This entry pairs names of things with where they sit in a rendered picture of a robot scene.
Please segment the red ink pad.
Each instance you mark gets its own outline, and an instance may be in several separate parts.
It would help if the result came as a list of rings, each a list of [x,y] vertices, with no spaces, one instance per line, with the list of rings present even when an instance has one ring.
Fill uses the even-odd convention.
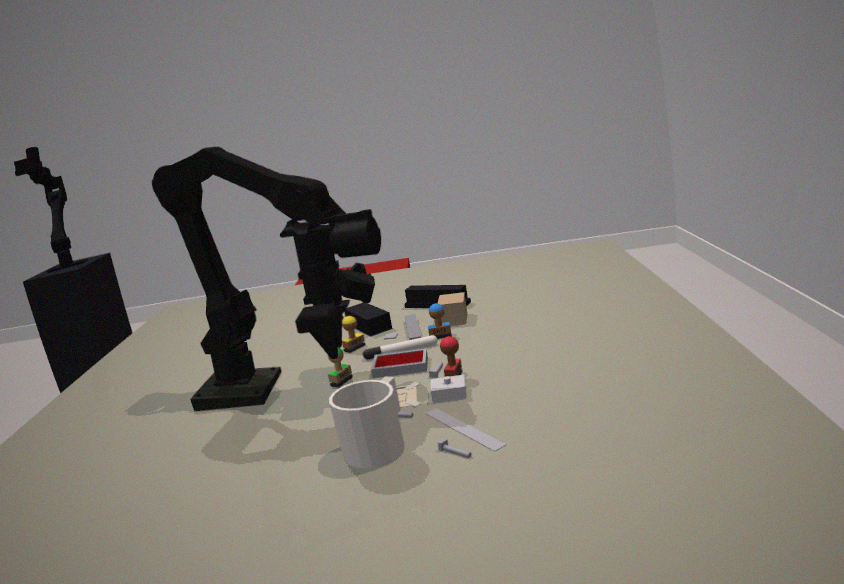
[[[427,371],[427,349],[374,355],[373,378]]]

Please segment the tan cardboard box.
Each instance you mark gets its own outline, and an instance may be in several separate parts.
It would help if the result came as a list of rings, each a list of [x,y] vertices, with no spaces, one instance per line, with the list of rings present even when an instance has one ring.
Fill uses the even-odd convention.
[[[440,295],[438,304],[444,308],[442,323],[450,323],[450,326],[467,324],[467,306],[465,292]]]

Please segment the white cylinder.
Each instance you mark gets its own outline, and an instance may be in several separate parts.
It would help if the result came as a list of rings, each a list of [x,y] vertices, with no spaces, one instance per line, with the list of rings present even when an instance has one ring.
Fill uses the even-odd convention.
[[[437,342],[438,342],[437,337],[432,335],[432,336],[413,339],[413,340],[404,341],[404,342],[400,342],[400,343],[395,343],[395,344],[391,344],[391,345],[386,345],[386,346],[382,346],[382,347],[367,349],[367,350],[363,351],[363,356],[366,359],[371,359],[371,358],[374,358],[374,355],[411,351],[411,350],[415,350],[415,349],[420,349],[420,348],[436,345]]]

